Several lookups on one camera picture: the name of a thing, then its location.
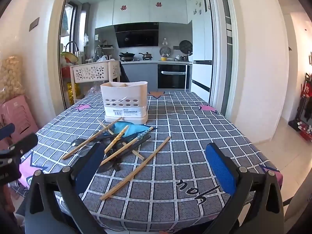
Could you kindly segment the black handled spoon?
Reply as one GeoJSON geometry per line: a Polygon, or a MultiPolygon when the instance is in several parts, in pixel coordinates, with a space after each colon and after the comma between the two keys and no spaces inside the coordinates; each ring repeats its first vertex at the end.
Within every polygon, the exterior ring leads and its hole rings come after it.
{"type": "MultiPolygon", "coordinates": [[[[102,142],[102,141],[105,141],[105,140],[112,140],[116,137],[116,134],[102,134],[98,137],[96,137],[95,139],[91,140],[90,142],[88,142],[86,144],[87,147],[92,147],[95,143],[98,143],[98,142],[102,142]]],[[[85,141],[85,139],[83,138],[78,138],[78,139],[75,139],[71,142],[71,146],[78,146],[80,145],[81,143],[83,143],[85,141]]]]}

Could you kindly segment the long bamboo chopstick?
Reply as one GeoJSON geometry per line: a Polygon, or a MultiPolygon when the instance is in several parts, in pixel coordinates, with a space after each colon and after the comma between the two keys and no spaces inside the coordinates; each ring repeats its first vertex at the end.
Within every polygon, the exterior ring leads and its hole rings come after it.
{"type": "Polygon", "coordinates": [[[155,157],[155,155],[157,155],[157,153],[163,148],[164,145],[166,145],[166,143],[168,141],[170,141],[171,137],[168,136],[161,144],[160,146],[157,147],[156,150],[154,150],[152,152],[152,154],[145,159],[136,169],[134,169],[129,175],[127,175],[124,179],[122,179],[118,184],[116,184],[116,186],[114,186],[113,188],[111,188],[108,192],[106,192],[104,195],[102,195],[100,197],[100,200],[105,200],[108,199],[110,196],[112,196],[115,192],[117,192],[119,189],[121,189],[126,183],[128,183],[131,179],[133,179],[133,177],[135,177],[135,175],[137,175],[143,168],[144,166],[146,166],[146,164],[148,164],[149,161],[151,161],[153,159],[153,157],[155,157]]]}

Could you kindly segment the short bamboo chopstick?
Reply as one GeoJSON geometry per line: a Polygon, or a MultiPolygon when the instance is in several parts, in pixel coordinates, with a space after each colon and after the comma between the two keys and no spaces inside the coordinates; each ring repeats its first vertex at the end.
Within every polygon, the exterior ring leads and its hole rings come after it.
{"type": "Polygon", "coordinates": [[[129,126],[126,125],[121,132],[110,142],[110,144],[105,148],[104,150],[104,154],[106,154],[115,144],[118,140],[120,140],[120,138],[124,135],[124,133],[128,130],[129,126]]]}

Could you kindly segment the blue patterned chopstick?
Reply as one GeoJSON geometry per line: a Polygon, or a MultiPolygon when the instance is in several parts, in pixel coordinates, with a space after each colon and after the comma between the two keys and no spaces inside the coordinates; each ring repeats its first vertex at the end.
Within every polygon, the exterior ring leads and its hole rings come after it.
{"type": "Polygon", "coordinates": [[[137,132],[132,135],[122,137],[120,140],[117,141],[117,146],[122,146],[125,150],[134,150],[147,139],[150,138],[148,135],[150,131],[146,130],[145,132],[137,132]]]}

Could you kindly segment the kitchen faucet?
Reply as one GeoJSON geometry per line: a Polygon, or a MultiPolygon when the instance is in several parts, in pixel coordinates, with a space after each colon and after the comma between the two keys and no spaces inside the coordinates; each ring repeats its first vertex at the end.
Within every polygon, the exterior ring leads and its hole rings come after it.
{"type": "Polygon", "coordinates": [[[72,52],[73,54],[76,54],[79,51],[78,44],[75,41],[69,41],[65,45],[65,52],[72,52]]]}

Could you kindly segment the pink cardboard box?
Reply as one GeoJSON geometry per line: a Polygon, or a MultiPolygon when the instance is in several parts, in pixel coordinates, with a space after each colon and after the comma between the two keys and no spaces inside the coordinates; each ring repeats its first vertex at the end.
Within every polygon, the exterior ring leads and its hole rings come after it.
{"type": "Polygon", "coordinates": [[[6,149],[11,144],[39,130],[24,95],[1,104],[1,128],[10,123],[14,124],[15,131],[1,140],[1,149],[6,149]]]}

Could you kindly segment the bag of pale balls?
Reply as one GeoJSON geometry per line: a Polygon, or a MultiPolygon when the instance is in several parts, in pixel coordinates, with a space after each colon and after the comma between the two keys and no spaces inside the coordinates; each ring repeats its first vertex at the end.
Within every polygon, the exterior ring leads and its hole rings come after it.
{"type": "Polygon", "coordinates": [[[22,86],[22,59],[10,56],[1,61],[1,104],[25,93],[22,86]]]}

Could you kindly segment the checkered grey tablecloth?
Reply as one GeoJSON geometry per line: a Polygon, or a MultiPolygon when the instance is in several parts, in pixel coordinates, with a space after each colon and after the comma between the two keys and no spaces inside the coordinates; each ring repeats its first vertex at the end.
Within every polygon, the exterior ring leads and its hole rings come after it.
{"type": "MultiPolygon", "coordinates": [[[[96,172],[86,191],[80,194],[105,233],[205,233],[230,198],[206,159],[205,149],[210,143],[249,172],[273,171],[281,187],[282,176],[276,167],[228,119],[196,94],[150,96],[147,111],[148,120],[143,125],[120,120],[102,133],[118,135],[128,125],[122,136],[126,137],[154,127],[148,133],[151,138],[123,158],[119,171],[112,168],[96,172]],[[168,136],[170,141],[133,179],[108,199],[100,200],[168,136]]],[[[23,157],[22,164],[31,169],[27,184],[31,186],[37,170],[49,174],[73,166],[93,146],[84,146],[62,160],[76,147],[71,142],[86,140],[110,123],[105,121],[100,94],[85,97],[48,122],[36,133],[38,144],[23,157]]]]}

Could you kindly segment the white plastic utensil caddy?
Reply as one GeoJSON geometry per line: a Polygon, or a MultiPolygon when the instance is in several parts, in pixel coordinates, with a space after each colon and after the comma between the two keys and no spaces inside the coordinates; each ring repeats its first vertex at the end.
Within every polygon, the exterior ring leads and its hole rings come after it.
{"type": "Polygon", "coordinates": [[[105,110],[105,121],[122,121],[143,125],[148,120],[148,83],[107,82],[100,85],[105,110]]]}

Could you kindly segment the white perforated storage cart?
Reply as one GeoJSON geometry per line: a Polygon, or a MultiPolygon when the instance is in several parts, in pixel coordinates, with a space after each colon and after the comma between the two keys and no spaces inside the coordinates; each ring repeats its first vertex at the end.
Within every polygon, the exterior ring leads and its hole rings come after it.
{"type": "Polygon", "coordinates": [[[75,84],[97,81],[120,82],[120,62],[109,60],[70,66],[70,80],[74,103],[78,101],[75,84]]]}

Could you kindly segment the black wok on stove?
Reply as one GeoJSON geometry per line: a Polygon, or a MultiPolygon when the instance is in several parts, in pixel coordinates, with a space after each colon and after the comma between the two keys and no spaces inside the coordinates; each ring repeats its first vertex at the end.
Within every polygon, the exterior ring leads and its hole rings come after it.
{"type": "Polygon", "coordinates": [[[129,53],[129,52],[120,52],[119,53],[120,59],[121,60],[130,60],[132,61],[134,59],[135,54],[134,53],[129,53]]]}

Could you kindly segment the black built-in oven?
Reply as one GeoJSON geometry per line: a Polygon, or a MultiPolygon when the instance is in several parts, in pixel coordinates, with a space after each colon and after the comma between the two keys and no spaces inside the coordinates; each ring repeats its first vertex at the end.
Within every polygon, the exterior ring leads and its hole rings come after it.
{"type": "Polygon", "coordinates": [[[185,65],[158,65],[159,89],[184,89],[187,77],[185,65]]]}

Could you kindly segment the small pot on stove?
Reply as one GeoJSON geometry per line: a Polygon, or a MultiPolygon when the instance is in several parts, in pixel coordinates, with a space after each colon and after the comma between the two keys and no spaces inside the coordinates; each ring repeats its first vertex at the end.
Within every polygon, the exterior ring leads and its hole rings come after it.
{"type": "Polygon", "coordinates": [[[142,60],[152,60],[152,54],[150,54],[149,52],[146,53],[140,53],[140,55],[142,56],[142,60]]]}

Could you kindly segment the white refrigerator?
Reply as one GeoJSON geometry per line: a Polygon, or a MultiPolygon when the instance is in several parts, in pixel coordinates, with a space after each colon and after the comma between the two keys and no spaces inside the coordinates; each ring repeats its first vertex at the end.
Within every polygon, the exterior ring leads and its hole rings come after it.
{"type": "Polygon", "coordinates": [[[210,101],[213,76],[213,26],[209,0],[187,0],[188,21],[192,24],[191,91],[210,101]]]}

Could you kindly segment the black range hood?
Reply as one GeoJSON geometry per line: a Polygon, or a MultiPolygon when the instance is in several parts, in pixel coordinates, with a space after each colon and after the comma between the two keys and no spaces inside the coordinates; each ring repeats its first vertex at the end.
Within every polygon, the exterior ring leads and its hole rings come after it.
{"type": "Polygon", "coordinates": [[[154,47],[159,43],[159,23],[126,23],[114,26],[119,48],[154,47]]]}

